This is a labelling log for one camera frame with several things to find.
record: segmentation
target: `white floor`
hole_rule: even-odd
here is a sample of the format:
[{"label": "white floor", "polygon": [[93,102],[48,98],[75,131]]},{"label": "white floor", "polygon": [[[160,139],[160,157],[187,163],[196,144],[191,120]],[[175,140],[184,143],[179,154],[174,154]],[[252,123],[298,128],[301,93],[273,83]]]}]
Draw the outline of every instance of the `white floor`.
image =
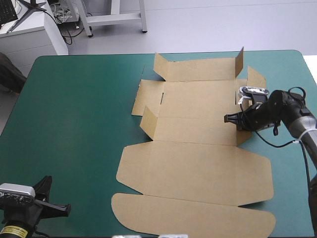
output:
[{"label": "white floor", "polygon": [[[93,15],[109,12],[109,0],[85,0]],[[94,27],[69,46],[71,55],[250,50],[300,51],[317,80],[317,0],[144,0],[148,33],[141,24]],[[138,0],[121,0],[121,12]],[[0,91],[0,133],[16,101]]]}]

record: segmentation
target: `flattened cardboard box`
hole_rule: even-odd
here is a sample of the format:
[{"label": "flattened cardboard box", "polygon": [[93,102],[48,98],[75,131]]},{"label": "flattened cardboard box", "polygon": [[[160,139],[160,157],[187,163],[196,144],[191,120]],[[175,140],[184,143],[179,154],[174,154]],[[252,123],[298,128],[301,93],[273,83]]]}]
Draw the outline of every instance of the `flattened cardboard box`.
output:
[{"label": "flattened cardboard box", "polygon": [[[141,80],[132,111],[133,115],[143,116],[140,127],[154,141],[124,149],[117,180],[144,195],[187,200],[189,207],[193,201],[213,203],[215,208],[216,204],[238,206],[271,199],[269,160],[236,148],[251,134],[236,131],[235,125],[223,122],[225,114],[239,111],[235,102],[240,86],[265,87],[265,79],[250,67],[248,80],[236,80],[242,67],[243,51],[236,58],[182,62],[169,62],[156,55],[154,70],[166,82]],[[129,194],[121,197],[135,199]],[[140,199],[148,201],[150,197]],[[140,212],[136,207],[122,211],[118,206],[118,202],[112,203],[117,217],[117,213],[130,216]],[[156,212],[165,211],[157,207]],[[270,213],[255,213],[275,224]],[[215,215],[222,221],[226,217],[221,212]],[[225,230],[239,236],[234,223],[229,222]],[[146,232],[138,222],[126,226]],[[264,229],[270,233],[273,227]],[[253,229],[249,234],[262,237]]]}]

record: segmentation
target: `cable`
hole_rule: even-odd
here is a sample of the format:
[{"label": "cable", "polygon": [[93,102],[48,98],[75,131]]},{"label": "cable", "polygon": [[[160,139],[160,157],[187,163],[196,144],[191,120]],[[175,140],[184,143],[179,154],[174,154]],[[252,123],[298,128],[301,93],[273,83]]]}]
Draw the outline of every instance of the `cable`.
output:
[{"label": "cable", "polygon": [[39,232],[39,231],[37,231],[37,230],[35,230],[34,233],[37,234],[37,235],[40,235],[40,236],[44,236],[44,237],[46,237],[46,238],[51,238],[48,234],[45,234],[45,233],[43,233],[43,232]]},{"label": "cable", "polygon": [[305,169],[306,169],[306,177],[307,177],[307,188],[308,188],[308,195],[310,194],[310,183],[311,183],[311,178],[309,176],[309,168],[308,168],[308,161],[307,161],[307,156],[306,156],[306,152],[305,152],[305,147],[302,143],[302,141],[299,141],[301,148],[302,148],[302,152],[303,152],[303,156],[304,156],[304,162],[305,162]]},{"label": "cable", "polygon": [[69,38],[70,38],[70,43],[68,43],[68,42],[66,41],[66,39],[65,39],[65,43],[68,44],[68,45],[71,45],[71,44],[73,44],[73,38],[72,38],[72,36],[70,35],[69,30],[67,30],[67,32],[68,32],[68,35],[69,35]]},{"label": "cable", "polygon": [[275,147],[275,148],[282,148],[282,147],[287,146],[287,145],[293,143],[294,141],[296,141],[296,140],[291,140],[291,141],[289,141],[289,142],[287,142],[287,143],[285,143],[285,144],[283,144],[283,145],[274,145],[274,144],[268,142],[267,140],[265,140],[265,139],[258,133],[258,131],[254,130],[254,128],[251,126],[251,123],[250,123],[250,121],[249,121],[249,118],[247,117],[247,115],[245,114],[245,112],[244,112],[244,110],[243,110],[242,104],[240,104],[240,108],[241,108],[241,111],[242,111],[243,116],[245,117],[245,119],[246,119],[247,122],[249,123],[249,126],[250,126],[251,130],[254,131],[254,132],[259,136],[259,138],[261,138],[261,140],[264,141],[266,144],[268,144],[268,145],[270,145],[270,146],[273,146],[273,147]]},{"label": "cable", "polygon": [[[54,21],[54,23],[57,25],[56,20],[55,20],[48,12],[46,12],[46,11],[44,11],[44,10],[41,10],[41,11],[44,12],[45,14],[47,14],[47,15]],[[65,43],[68,44],[68,45],[71,45],[71,44],[73,44],[72,38],[74,38],[74,37],[80,35],[80,34],[84,31],[84,29],[85,29],[85,28],[83,28],[78,34],[76,34],[76,35],[74,35],[74,36],[71,36],[71,35],[70,35],[69,30],[67,30],[68,36],[62,35],[60,29],[59,29],[59,32],[60,32],[61,36],[63,37]],[[71,39],[71,43],[68,43],[68,42],[66,41],[66,38],[70,38],[70,39]]]}]

